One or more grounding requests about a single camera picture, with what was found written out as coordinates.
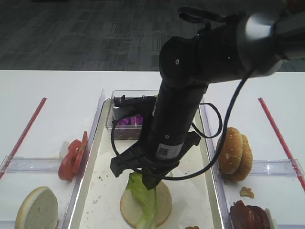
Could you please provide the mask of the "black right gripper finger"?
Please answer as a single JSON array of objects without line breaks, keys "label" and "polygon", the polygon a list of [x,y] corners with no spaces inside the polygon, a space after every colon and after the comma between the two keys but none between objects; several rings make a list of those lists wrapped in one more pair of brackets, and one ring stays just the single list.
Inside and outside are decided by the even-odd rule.
[{"label": "black right gripper finger", "polygon": [[166,176],[165,173],[142,175],[142,183],[148,190],[151,190],[156,188],[156,186],[161,182],[162,179],[158,177],[164,176]]},{"label": "black right gripper finger", "polygon": [[115,177],[119,177],[124,170],[141,168],[140,147],[138,145],[132,145],[121,154],[113,146],[113,151],[116,157],[111,159],[110,169]]}]

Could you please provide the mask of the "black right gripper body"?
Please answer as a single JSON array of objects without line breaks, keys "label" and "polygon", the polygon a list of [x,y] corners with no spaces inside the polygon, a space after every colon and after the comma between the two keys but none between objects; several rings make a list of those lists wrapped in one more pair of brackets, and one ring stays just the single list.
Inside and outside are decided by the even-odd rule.
[{"label": "black right gripper body", "polygon": [[131,168],[147,177],[165,177],[200,137],[189,129],[207,85],[173,88],[162,83],[149,121],[142,125]]}]

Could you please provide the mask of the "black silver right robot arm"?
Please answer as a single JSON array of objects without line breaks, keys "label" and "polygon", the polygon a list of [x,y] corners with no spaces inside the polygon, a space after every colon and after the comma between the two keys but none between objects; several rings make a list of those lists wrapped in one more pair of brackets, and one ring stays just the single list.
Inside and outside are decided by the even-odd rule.
[{"label": "black silver right robot arm", "polygon": [[243,12],[228,16],[182,7],[187,21],[220,22],[205,27],[195,37],[172,37],[161,48],[159,69],[162,83],[139,139],[142,182],[155,188],[176,166],[193,144],[188,131],[208,85],[269,76],[284,61],[305,55],[305,14],[285,17]]}]

